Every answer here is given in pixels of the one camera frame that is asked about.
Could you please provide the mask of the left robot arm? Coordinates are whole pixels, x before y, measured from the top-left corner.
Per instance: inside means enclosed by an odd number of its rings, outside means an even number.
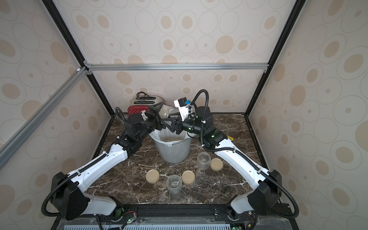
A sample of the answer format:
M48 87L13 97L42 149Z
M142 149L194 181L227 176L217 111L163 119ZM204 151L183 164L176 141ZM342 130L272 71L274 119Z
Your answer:
M51 191L41 206L42 214L47 217L63 216L66 220L81 215L115 218L121 211L117 201L111 197L89 195L86 190L110 169L135 154L151 132L162 129L159 115L162 107L160 102L150 105L147 111L129 116L124 122L125 130L110 144L108 151L68 174L56 174L52 179Z

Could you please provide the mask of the beige jar lid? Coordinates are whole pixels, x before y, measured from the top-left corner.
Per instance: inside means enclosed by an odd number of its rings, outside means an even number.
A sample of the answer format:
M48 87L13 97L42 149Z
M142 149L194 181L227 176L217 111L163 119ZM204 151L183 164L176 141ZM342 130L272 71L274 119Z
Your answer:
M191 170L186 170L182 173L182 182L186 185L191 185L195 181L195 173Z
M160 173L156 169L151 169L146 173L146 180L150 184L155 184L160 179Z
M214 171L220 171L223 168L223 161L219 158L213 158L210 162L210 168Z

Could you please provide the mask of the glass rice jar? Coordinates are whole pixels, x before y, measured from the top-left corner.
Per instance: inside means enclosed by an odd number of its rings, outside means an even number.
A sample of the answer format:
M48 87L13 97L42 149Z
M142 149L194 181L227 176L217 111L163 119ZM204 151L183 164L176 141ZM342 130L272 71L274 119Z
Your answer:
M161 120L166 119L166 118L178 118L178 117L180 117L180 113L179 113L178 108L171 107L171 106L168 106L168 105L165 105L165 104L161 107L159 115L160 115Z
M197 167L199 170L207 170L210 166L211 156L207 152L201 152L197 156Z
M179 175L171 175L167 178L166 186L173 195L178 195L182 191L182 178Z

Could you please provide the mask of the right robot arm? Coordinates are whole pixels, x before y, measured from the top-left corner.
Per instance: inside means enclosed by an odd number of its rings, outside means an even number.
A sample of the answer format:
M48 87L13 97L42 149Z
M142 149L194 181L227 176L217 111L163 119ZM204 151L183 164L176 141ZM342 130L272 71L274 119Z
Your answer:
M215 127L206 89L200 90L192 101L184 97L176 100L174 105L179 111L162 119L169 130L177 134L186 131L198 135L205 151L213 152L226 161L252 188L251 193L238 195L230 201L232 217L248 211L265 215L268 210L287 219L294 219L299 215L299 206L282 186L280 173L276 170L271 172L257 164L239 150L225 133ZM291 214L273 208L282 194L286 195L294 208Z

